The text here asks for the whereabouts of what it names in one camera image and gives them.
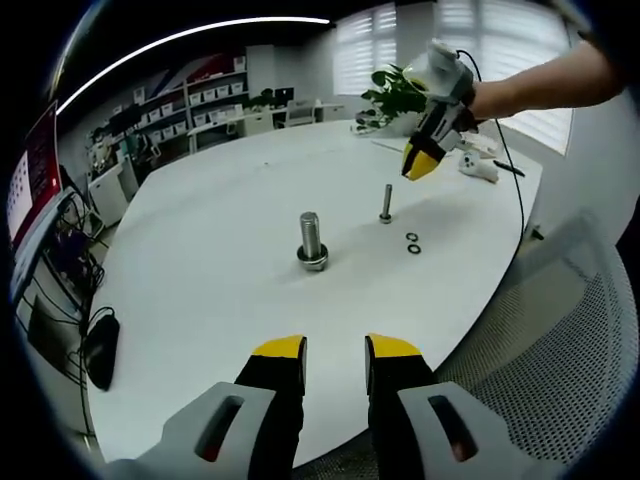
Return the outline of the person's right hand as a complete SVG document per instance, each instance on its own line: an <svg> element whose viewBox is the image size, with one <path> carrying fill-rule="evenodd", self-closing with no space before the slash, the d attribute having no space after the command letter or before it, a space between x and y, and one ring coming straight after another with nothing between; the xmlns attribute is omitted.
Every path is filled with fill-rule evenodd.
<svg viewBox="0 0 640 480"><path fill-rule="evenodd" d="M459 118L461 132L476 131L486 120L497 119L509 107L509 92L501 81L476 82L471 102Z"/></svg>

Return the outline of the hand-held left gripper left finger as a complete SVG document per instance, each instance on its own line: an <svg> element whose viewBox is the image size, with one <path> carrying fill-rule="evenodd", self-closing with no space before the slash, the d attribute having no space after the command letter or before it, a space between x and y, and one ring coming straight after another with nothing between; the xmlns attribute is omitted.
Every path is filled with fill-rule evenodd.
<svg viewBox="0 0 640 480"><path fill-rule="evenodd" d="M218 382L164 424L149 451L153 479L281 479L302 428L307 337L257 347L232 383Z"/></svg>

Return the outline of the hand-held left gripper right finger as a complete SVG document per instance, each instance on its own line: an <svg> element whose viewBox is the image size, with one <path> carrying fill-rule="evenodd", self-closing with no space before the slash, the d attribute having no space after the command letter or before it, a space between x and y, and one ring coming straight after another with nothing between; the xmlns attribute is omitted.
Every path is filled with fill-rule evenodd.
<svg viewBox="0 0 640 480"><path fill-rule="evenodd" d="M369 428L382 479L518 479L506 423L459 385L438 383L409 342L365 337Z"/></svg>

